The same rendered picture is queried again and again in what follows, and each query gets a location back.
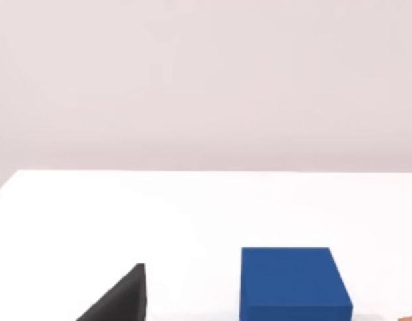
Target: white table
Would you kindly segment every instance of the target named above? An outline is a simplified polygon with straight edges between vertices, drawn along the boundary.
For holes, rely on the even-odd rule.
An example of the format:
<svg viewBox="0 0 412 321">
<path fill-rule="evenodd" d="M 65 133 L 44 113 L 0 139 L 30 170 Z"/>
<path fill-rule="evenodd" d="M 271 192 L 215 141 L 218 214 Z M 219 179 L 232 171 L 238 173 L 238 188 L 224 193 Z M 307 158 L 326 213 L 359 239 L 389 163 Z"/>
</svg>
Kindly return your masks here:
<svg viewBox="0 0 412 321">
<path fill-rule="evenodd" d="M 242 246 L 329 246 L 358 319 L 410 315 L 412 174 L 19 171 L 0 321 L 74 321 L 139 262 L 148 320 L 237 320 Z"/>
</svg>

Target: blue cube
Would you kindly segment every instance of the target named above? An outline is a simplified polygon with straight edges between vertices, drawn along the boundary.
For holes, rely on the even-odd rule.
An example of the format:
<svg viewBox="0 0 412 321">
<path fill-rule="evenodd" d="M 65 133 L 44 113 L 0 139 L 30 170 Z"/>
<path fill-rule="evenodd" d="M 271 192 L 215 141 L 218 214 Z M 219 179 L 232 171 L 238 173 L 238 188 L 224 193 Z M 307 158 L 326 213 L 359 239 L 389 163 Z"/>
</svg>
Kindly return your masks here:
<svg viewBox="0 0 412 321">
<path fill-rule="evenodd" d="M 243 248 L 241 321 L 350 321 L 353 305 L 328 248 Z"/>
</svg>

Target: blue block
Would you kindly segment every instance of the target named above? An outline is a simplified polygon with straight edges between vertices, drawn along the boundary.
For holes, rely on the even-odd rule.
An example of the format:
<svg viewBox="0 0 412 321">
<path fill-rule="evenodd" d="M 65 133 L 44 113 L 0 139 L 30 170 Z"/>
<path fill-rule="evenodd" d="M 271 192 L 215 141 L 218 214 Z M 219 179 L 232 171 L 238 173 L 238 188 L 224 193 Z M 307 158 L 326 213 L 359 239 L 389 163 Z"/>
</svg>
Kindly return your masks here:
<svg viewBox="0 0 412 321">
<path fill-rule="evenodd" d="M 350 321 L 352 311 L 329 249 L 242 249 L 241 321 Z"/>
</svg>

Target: pink wall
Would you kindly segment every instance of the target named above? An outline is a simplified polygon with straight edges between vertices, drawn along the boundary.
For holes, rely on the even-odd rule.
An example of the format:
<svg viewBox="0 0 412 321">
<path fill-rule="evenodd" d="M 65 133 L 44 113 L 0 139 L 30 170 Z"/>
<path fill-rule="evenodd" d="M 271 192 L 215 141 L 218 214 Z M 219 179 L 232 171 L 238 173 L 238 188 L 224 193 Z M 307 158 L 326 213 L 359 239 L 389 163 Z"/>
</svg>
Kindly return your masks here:
<svg viewBox="0 0 412 321">
<path fill-rule="evenodd" d="M 412 0 L 0 0 L 18 168 L 412 171 Z"/>
</svg>

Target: black triangular object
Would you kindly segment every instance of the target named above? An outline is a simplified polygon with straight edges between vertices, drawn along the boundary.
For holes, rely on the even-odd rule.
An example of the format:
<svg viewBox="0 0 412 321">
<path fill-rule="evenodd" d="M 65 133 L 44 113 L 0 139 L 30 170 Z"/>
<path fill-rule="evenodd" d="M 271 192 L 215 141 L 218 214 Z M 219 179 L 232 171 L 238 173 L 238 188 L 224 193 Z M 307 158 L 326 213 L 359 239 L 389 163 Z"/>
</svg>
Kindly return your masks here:
<svg viewBox="0 0 412 321">
<path fill-rule="evenodd" d="M 145 265 L 138 264 L 77 321 L 144 321 L 145 316 Z"/>
</svg>

